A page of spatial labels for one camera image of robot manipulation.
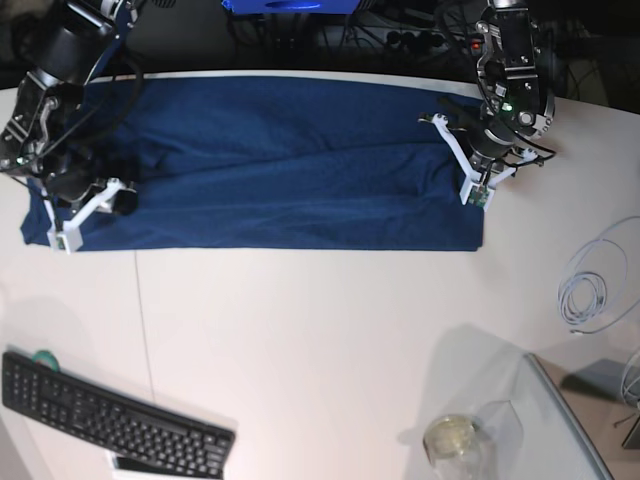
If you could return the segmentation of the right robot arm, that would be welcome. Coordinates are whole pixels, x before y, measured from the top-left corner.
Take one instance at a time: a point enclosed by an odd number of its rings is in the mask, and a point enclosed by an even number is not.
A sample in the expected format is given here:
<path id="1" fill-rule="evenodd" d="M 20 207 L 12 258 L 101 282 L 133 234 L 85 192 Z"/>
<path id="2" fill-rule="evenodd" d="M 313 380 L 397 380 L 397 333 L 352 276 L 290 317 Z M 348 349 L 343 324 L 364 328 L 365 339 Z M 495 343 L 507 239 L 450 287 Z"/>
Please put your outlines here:
<path id="1" fill-rule="evenodd" d="M 28 41 L 33 67 L 1 133 L 1 172 L 43 202 L 55 250 L 79 250 L 81 226 L 92 214 L 129 215 L 137 207 L 130 166 L 104 160 L 94 148 L 125 120 L 142 91 L 144 73 L 122 48 L 143 7 L 141 1 L 56 1 Z M 85 133 L 112 89 L 88 111 L 84 90 L 113 56 L 135 74 L 132 95 L 105 126 Z"/>

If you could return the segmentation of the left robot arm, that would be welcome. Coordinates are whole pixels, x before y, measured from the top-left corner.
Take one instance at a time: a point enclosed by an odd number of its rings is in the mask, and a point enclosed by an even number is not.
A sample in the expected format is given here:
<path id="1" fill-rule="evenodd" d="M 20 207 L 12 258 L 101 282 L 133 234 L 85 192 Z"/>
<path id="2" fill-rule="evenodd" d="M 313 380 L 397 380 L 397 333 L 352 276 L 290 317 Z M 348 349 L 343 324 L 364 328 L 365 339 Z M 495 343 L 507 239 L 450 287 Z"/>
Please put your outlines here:
<path id="1" fill-rule="evenodd" d="M 419 120 L 435 127 L 463 172 L 461 203 L 487 210 L 501 182 L 556 156 L 536 142 L 553 122 L 555 98 L 537 65 L 537 27 L 525 2 L 488 2 L 475 23 L 477 48 L 472 39 L 454 37 L 445 20 L 453 5 L 440 2 L 434 20 L 450 49 L 471 68 L 482 102 L 472 110 L 443 97 L 445 112 Z"/>

